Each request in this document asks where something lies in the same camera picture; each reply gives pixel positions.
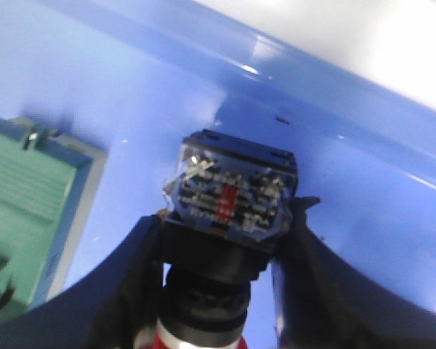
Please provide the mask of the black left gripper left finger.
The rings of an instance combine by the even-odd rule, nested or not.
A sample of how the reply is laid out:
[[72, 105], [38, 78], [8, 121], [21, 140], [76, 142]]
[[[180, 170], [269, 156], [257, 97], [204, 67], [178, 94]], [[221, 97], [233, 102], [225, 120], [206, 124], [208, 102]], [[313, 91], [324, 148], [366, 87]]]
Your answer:
[[91, 273], [0, 325], [0, 348], [152, 348], [163, 282], [162, 219], [142, 217]]

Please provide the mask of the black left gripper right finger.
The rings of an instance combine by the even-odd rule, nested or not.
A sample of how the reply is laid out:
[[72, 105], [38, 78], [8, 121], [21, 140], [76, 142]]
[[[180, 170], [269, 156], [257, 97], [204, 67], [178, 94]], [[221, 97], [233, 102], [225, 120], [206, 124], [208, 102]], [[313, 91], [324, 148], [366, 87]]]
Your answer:
[[278, 348], [436, 348], [436, 314], [378, 285], [307, 226], [317, 197], [290, 198], [272, 264]]

